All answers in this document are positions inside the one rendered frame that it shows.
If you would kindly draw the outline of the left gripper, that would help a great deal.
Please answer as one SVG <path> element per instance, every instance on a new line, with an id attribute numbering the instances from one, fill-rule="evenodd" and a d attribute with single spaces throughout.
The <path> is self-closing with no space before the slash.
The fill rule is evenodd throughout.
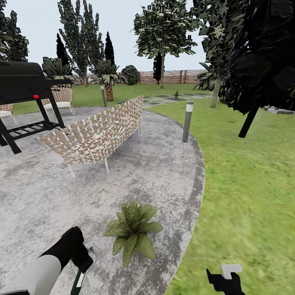
<path id="1" fill-rule="evenodd" d="M 85 247 L 82 253 L 78 257 L 72 258 L 71 260 L 74 263 L 74 265 L 76 265 L 81 270 L 83 274 L 94 262 L 91 256 L 89 256 Z"/>

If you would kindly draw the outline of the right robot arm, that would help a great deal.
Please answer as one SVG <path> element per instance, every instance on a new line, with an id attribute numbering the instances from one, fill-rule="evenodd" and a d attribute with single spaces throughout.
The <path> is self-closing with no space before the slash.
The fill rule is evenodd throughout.
<path id="1" fill-rule="evenodd" d="M 213 284 L 216 291 L 223 291 L 225 295 L 245 295 L 242 292 L 241 282 L 236 272 L 242 272 L 243 268 L 239 264 L 222 264 L 220 266 L 222 274 L 211 274 L 206 269 L 209 283 Z"/>

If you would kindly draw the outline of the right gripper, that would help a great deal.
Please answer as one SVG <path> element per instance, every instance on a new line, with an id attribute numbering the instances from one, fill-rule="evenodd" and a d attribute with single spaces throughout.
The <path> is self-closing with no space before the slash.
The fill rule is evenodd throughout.
<path id="1" fill-rule="evenodd" d="M 231 274 L 231 280 L 227 280 L 222 277 L 222 274 L 211 274 L 208 269 L 206 269 L 209 283 L 213 284 L 216 291 L 223 291 L 225 295 L 228 295 L 230 288 L 238 288 L 241 290 L 240 278 L 237 274 Z"/>

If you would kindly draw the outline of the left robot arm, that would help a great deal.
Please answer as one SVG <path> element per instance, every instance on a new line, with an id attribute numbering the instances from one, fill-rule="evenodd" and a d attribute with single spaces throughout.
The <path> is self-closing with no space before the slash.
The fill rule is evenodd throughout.
<path id="1" fill-rule="evenodd" d="M 78 226 L 67 230 L 62 237 L 45 248 L 42 256 L 8 285 L 0 295 L 49 295 L 59 274 L 71 259 L 84 274 L 93 264 L 89 253 L 101 259 L 103 251 L 95 242 L 83 245 L 83 234 Z"/>

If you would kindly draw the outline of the insectifuge atomizer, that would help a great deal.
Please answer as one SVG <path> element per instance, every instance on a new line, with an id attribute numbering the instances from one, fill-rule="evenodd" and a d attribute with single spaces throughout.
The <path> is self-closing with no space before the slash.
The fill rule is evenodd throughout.
<path id="1" fill-rule="evenodd" d="M 73 288 L 71 290 L 71 295 L 79 295 L 82 285 L 83 285 L 83 282 L 84 282 L 84 279 L 85 279 L 85 276 L 86 276 L 86 273 L 87 273 L 87 271 L 83 274 L 81 272 L 81 270 L 79 269 L 76 279 L 73 284 Z"/>

